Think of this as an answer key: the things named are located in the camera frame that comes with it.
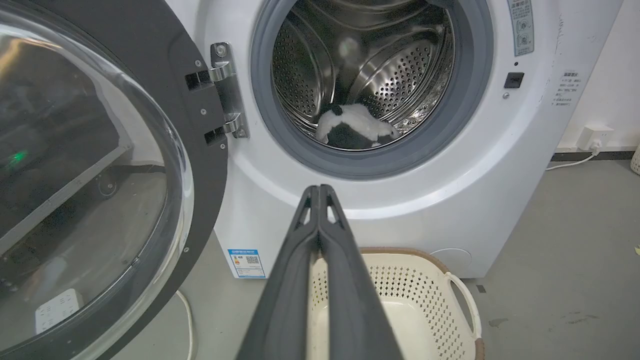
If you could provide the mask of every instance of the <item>power strip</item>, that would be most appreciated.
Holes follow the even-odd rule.
[[[63,291],[36,309],[36,334],[54,327],[82,306],[82,296],[75,289]]]

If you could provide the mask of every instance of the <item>washing machine door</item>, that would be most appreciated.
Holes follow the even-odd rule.
[[[109,358],[198,259],[227,177],[162,0],[0,4],[0,359]]]

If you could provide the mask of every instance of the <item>control panel label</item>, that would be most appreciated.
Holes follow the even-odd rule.
[[[256,249],[227,249],[238,277],[263,279],[264,269]]]
[[[515,56],[533,53],[532,0],[507,0],[513,27],[513,52]]]

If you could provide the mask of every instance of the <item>green light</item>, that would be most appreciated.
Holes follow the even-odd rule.
[[[16,155],[13,155],[13,160],[20,162],[20,161],[22,161],[22,159],[25,158],[25,156],[27,156],[27,152],[26,151],[20,151]]]
[[[14,167],[20,161],[24,160],[24,158],[26,158],[27,155],[29,155],[29,152],[27,150],[16,152],[13,156],[11,156],[11,161],[9,161],[9,164],[7,164],[6,167],[8,168]]]

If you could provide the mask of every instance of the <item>perforated basket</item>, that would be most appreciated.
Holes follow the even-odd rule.
[[[408,249],[363,249],[371,280],[396,335],[404,360],[484,359],[480,316],[471,293],[433,256]],[[329,359],[327,264],[310,271],[307,359]],[[473,329],[453,292],[462,292]]]
[[[640,146],[634,153],[634,157],[631,158],[631,170],[640,175]]]

